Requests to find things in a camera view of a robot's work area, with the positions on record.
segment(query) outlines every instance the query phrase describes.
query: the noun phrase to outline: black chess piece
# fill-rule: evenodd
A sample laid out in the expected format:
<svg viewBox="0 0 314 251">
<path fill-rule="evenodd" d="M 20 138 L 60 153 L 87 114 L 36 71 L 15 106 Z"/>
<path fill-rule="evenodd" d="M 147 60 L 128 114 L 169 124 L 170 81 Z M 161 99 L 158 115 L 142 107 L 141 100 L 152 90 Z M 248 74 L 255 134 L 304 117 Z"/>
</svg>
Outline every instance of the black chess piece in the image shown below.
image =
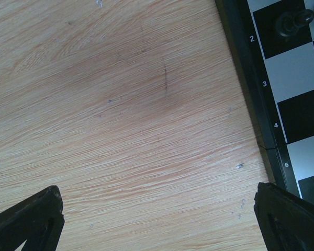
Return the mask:
<svg viewBox="0 0 314 251">
<path fill-rule="evenodd" d="M 314 12 L 304 9 L 300 12 L 283 13 L 276 21 L 275 29 L 279 36 L 289 38 L 295 36 L 299 29 L 309 25 L 314 20 Z"/>
</svg>

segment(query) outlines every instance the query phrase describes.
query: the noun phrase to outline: chessboard frame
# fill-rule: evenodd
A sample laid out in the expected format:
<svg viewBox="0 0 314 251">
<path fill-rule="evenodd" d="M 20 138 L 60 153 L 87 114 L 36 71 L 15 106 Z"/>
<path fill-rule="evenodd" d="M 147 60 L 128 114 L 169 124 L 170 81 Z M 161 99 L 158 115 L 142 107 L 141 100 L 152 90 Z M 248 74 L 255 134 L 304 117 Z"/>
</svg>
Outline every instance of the chessboard frame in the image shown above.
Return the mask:
<svg viewBox="0 0 314 251">
<path fill-rule="evenodd" d="M 265 167 L 279 187 L 300 197 L 248 1 L 215 2 L 252 123 L 260 127 L 261 133 L 256 135 L 259 146 L 265 149 Z"/>
</svg>

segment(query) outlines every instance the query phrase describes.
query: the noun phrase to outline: wood grain surface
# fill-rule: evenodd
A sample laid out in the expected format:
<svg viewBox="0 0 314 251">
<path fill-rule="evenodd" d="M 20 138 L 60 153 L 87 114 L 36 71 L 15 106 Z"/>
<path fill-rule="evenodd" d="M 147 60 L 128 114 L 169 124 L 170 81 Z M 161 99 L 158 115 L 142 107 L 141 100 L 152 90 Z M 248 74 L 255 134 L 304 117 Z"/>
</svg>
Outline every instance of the wood grain surface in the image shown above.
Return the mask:
<svg viewBox="0 0 314 251">
<path fill-rule="evenodd" d="M 0 212 L 58 185 L 58 250 L 266 250 L 260 181 L 213 0 L 0 0 Z"/>
</svg>

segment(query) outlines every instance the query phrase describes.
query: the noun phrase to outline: black pawn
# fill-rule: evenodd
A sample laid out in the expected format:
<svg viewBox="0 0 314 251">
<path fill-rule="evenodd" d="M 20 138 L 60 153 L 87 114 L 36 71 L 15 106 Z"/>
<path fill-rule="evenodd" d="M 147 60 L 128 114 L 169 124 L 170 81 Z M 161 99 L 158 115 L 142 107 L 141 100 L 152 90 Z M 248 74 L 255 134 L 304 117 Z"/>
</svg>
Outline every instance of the black pawn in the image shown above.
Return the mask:
<svg viewBox="0 0 314 251">
<path fill-rule="evenodd" d="M 299 29 L 309 25 L 314 20 L 314 12 L 304 9 L 297 13 L 283 13 L 276 21 L 276 32 L 285 38 L 295 36 Z"/>
</svg>

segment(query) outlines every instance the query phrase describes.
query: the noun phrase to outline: chessboard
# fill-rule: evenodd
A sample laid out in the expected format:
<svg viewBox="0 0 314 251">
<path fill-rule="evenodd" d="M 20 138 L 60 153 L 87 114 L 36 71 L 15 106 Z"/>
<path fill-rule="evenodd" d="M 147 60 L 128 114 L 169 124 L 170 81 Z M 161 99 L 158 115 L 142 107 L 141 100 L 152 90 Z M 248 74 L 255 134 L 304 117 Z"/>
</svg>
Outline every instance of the chessboard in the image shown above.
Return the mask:
<svg viewBox="0 0 314 251">
<path fill-rule="evenodd" d="M 275 181 L 314 204 L 314 0 L 216 4 Z"/>
</svg>

